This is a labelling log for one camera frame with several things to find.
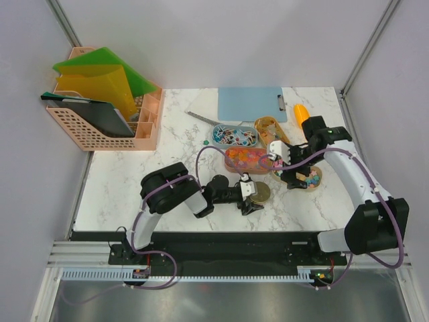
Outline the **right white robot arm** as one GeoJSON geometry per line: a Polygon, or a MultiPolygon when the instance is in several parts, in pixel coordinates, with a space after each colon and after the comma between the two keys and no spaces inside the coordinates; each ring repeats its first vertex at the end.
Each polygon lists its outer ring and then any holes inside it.
{"type": "Polygon", "coordinates": [[[322,264],[331,252],[360,255],[402,248],[410,212],[406,200],[392,197],[376,181],[344,127],[327,127],[321,116],[314,116],[302,123],[302,129],[305,144],[282,144],[280,148],[281,180],[289,189],[303,190],[308,185],[297,175],[308,176],[311,166],[325,160],[340,178],[354,206],[344,228],[318,233],[317,241],[307,247],[308,259],[322,264]]]}

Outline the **pink file organizer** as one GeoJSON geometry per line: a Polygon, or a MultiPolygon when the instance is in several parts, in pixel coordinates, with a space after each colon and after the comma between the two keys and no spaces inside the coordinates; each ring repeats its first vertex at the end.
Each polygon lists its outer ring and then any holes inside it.
{"type": "MultiPolygon", "coordinates": [[[[76,91],[62,91],[57,85],[53,92],[56,95],[82,97],[76,91]]],[[[158,87],[154,93],[134,97],[137,113],[126,121],[135,132],[132,138],[112,138],[93,127],[75,112],[69,109],[51,107],[47,102],[47,111],[84,151],[147,151],[155,150],[160,130],[162,115],[163,90],[158,87]]]]}

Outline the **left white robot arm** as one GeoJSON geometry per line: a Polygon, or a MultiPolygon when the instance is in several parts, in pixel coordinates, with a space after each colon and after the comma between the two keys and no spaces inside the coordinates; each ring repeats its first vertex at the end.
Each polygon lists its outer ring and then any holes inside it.
{"type": "Polygon", "coordinates": [[[142,207],[127,232],[123,254],[133,264],[142,263],[160,218],[182,203],[198,219],[210,215],[220,204],[235,204],[246,216],[263,209],[251,200],[256,194],[257,183],[247,172],[233,186],[220,174],[202,186],[181,162],[151,172],[141,181],[142,207]]]}

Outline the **green plastic folder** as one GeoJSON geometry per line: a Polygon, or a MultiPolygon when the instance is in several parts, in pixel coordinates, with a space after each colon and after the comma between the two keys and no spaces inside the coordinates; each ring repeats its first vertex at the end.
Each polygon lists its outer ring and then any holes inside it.
{"type": "Polygon", "coordinates": [[[71,69],[72,67],[78,66],[85,67],[86,69],[98,69],[101,73],[107,73],[108,69],[121,67],[125,73],[133,97],[144,96],[158,90],[158,86],[155,83],[147,80],[107,47],[98,49],[91,47],[74,47],[68,60],[55,63],[53,69],[61,73],[61,70],[64,68],[71,69]]]}

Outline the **pink tray star candies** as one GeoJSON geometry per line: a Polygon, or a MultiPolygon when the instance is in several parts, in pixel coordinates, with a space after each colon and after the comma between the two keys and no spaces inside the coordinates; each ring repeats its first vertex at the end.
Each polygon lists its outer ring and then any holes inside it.
{"type": "Polygon", "coordinates": [[[267,174],[268,169],[262,167],[258,162],[266,154],[263,148],[250,148],[246,146],[233,146],[225,151],[227,158],[224,158],[225,168],[229,172],[236,172],[231,166],[231,162],[241,171],[249,174],[267,174]]]}

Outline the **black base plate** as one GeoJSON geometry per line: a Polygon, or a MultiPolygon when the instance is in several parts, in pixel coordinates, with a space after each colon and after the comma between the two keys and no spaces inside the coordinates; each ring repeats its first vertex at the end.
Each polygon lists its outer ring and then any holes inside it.
{"type": "Polygon", "coordinates": [[[78,231],[74,242],[109,242],[110,265],[147,264],[156,273],[180,275],[256,275],[297,272],[298,265],[343,266],[339,252],[325,253],[315,231],[284,232],[162,232],[136,254],[123,231],[78,231]]]}

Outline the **black folder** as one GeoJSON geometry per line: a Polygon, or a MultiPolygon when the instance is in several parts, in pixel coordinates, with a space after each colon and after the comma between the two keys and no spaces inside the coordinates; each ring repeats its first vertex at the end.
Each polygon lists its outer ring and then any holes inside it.
{"type": "Polygon", "coordinates": [[[56,95],[49,92],[45,92],[40,98],[51,107],[69,109],[75,112],[106,136],[132,138],[135,135],[121,112],[111,103],[82,97],[56,95]]]}

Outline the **aluminium frame rail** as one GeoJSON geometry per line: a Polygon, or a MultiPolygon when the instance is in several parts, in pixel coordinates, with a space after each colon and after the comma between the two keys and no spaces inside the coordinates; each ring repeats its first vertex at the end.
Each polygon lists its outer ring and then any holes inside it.
{"type": "MultiPolygon", "coordinates": [[[[48,258],[48,267],[106,268],[110,256],[110,247],[103,241],[55,241],[48,258]]],[[[376,252],[375,255],[385,262],[396,262],[395,250],[376,252]]],[[[328,268],[328,265],[298,265],[299,268],[328,268]]],[[[352,269],[386,268],[368,255],[353,256],[352,269]]],[[[400,268],[412,268],[407,255],[400,268]]]]}

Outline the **beige tray colourful candies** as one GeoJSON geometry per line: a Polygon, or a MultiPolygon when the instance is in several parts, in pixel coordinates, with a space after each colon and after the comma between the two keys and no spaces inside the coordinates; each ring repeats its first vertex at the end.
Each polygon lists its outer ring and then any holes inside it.
{"type": "MultiPolygon", "coordinates": [[[[306,191],[306,192],[312,192],[312,191],[316,190],[320,186],[320,184],[322,182],[322,171],[317,166],[311,166],[309,168],[309,170],[304,170],[304,173],[298,172],[297,170],[294,170],[293,172],[296,173],[296,176],[300,180],[305,180],[307,182],[307,184],[308,184],[308,188],[307,189],[293,189],[293,190],[301,190],[301,191],[306,191]]],[[[282,178],[282,173],[283,173],[282,170],[273,170],[273,171],[271,171],[272,177],[276,181],[284,184],[286,186],[286,188],[287,188],[287,183],[285,182],[285,177],[282,178]]]]}

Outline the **clear plastic jar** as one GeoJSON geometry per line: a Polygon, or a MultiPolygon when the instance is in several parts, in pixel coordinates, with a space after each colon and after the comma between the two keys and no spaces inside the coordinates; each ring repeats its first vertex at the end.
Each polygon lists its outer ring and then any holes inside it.
{"type": "Polygon", "coordinates": [[[265,206],[266,203],[267,203],[266,201],[265,202],[256,202],[256,201],[253,201],[251,199],[250,200],[251,210],[253,210],[253,211],[262,210],[262,209],[264,209],[264,206],[265,206]]]}

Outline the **yellow tray jelly candies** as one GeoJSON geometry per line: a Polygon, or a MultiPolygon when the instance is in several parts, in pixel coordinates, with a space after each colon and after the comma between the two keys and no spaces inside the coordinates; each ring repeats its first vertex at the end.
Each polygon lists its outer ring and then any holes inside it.
{"type": "Polygon", "coordinates": [[[289,138],[274,117],[265,116],[256,119],[254,121],[254,128],[258,132],[259,141],[264,148],[276,140],[287,144],[290,143],[289,138]]]}

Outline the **blue tray of lollipops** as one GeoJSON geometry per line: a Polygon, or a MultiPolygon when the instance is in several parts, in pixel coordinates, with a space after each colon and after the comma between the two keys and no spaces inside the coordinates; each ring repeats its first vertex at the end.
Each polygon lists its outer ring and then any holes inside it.
{"type": "Polygon", "coordinates": [[[255,147],[258,133],[254,127],[218,124],[212,130],[213,145],[226,150],[233,146],[255,147]]]}

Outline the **yellow plastic folder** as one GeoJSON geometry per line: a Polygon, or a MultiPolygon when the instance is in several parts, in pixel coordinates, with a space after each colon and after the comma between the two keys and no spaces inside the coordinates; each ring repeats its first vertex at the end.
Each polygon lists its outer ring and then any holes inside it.
{"type": "Polygon", "coordinates": [[[57,78],[62,91],[76,91],[82,97],[111,103],[126,121],[137,113],[125,73],[121,67],[101,73],[98,69],[85,67],[64,68],[57,78]]]}

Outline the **gold jar lid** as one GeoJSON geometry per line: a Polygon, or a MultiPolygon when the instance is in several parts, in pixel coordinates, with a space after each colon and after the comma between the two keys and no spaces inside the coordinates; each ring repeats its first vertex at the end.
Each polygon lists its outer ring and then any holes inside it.
{"type": "Polygon", "coordinates": [[[256,193],[249,198],[256,202],[268,202],[271,197],[271,190],[267,184],[261,181],[255,182],[256,193]]]}

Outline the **orange plastic scoop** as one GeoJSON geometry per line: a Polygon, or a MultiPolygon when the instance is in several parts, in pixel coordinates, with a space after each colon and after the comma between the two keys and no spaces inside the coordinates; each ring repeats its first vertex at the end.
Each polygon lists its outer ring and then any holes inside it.
{"type": "Polygon", "coordinates": [[[302,129],[302,124],[310,117],[307,108],[303,104],[295,104],[294,115],[298,127],[302,129]]]}

